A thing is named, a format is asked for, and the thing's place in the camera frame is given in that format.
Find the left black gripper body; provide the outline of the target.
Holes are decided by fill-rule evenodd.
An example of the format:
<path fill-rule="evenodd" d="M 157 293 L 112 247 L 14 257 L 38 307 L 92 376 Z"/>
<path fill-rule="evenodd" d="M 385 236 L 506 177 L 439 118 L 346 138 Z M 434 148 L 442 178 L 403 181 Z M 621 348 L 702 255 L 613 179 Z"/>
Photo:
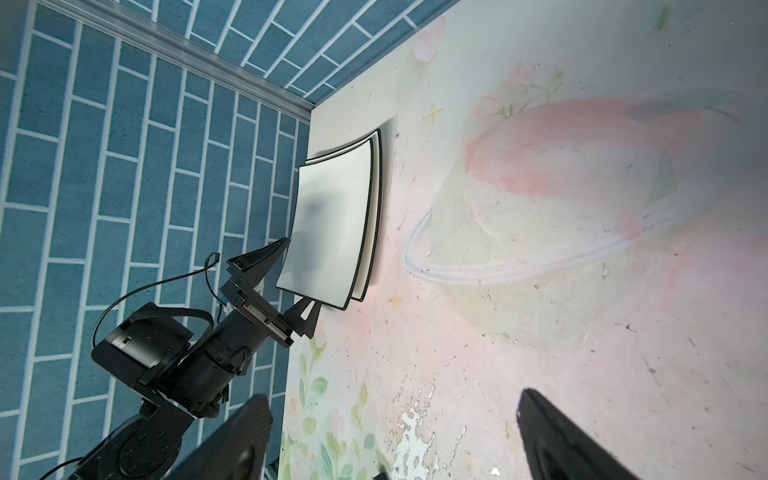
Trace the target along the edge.
<path fill-rule="evenodd" d="M 252 289 L 244 290 L 233 279 L 225 282 L 222 293 L 234 310 L 264 337 L 269 336 L 285 349 L 293 345 L 292 327 L 260 294 Z"/>

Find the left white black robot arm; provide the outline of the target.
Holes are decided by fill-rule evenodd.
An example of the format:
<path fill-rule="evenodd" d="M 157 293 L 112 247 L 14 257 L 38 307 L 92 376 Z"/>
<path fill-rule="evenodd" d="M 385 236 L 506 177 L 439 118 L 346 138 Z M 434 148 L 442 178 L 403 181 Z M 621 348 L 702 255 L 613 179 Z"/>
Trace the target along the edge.
<path fill-rule="evenodd" d="M 70 460 L 72 478 L 162 478 L 193 421 L 219 415 L 231 381 L 245 375 L 267 339 L 289 348 L 292 334 L 313 336 L 319 302 L 303 298 L 281 313 L 256 291 L 289 245 L 281 238 L 228 260 L 222 292 L 232 310 L 221 322 L 204 310 L 149 302 L 93 340 L 93 362 L 137 392 L 142 405 L 88 454 Z"/>

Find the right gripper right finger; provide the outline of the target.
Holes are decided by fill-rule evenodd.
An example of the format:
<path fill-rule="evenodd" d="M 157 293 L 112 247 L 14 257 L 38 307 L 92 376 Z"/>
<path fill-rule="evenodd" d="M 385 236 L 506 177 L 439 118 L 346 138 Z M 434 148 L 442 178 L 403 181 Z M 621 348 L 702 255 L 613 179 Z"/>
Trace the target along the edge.
<path fill-rule="evenodd" d="M 535 389 L 522 391 L 517 422 L 536 480 L 636 477 Z"/>

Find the white square plate black rim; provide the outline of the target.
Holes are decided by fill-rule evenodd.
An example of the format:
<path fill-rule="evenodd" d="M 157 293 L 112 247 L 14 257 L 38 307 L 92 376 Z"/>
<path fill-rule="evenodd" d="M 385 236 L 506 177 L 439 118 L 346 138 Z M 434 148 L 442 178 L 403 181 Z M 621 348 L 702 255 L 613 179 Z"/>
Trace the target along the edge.
<path fill-rule="evenodd" d="M 309 158 L 304 165 L 312 165 L 322 161 L 330 160 L 343 155 L 348 151 L 356 150 L 361 145 L 368 145 L 372 157 L 372 173 L 369 191 L 369 202 L 367 209 L 366 230 L 363 235 L 362 257 L 356 272 L 356 278 L 351 300 L 363 302 L 368 291 L 372 272 L 374 256 L 377 248 L 377 238 L 380 225 L 381 198 L 382 198 L 382 130 L 377 128 L 371 131 L 367 136 L 361 137 L 351 143 L 339 147 L 336 150 L 328 151 L 314 158 Z"/>

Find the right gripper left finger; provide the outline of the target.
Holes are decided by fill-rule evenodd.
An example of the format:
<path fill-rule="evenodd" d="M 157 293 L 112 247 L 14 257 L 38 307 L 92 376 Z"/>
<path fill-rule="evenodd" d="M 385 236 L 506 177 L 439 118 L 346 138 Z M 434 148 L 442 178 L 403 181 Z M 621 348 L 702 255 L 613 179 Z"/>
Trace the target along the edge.
<path fill-rule="evenodd" d="M 254 395 L 166 479 L 260 479 L 273 416 L 265 395 Z"/>

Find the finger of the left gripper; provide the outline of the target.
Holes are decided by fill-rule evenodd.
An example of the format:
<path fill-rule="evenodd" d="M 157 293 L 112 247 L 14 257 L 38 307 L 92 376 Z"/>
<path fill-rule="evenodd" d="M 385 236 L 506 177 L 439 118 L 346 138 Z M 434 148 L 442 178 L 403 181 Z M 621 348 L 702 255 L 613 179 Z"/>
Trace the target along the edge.
<path fill-rule="evenodd" d="M 259 285 L 270 269 L 283 257 L 290 239 L 283 237 L 265 247 L 227 260 L 230 279 L 237 284 Z"/>
<path fill-rule="evenodd" d="M 290 329 L 300 336 L 312 339 L 315 335 L 323 304 L 311 298 L 301 298 L 282 316 Z"/>

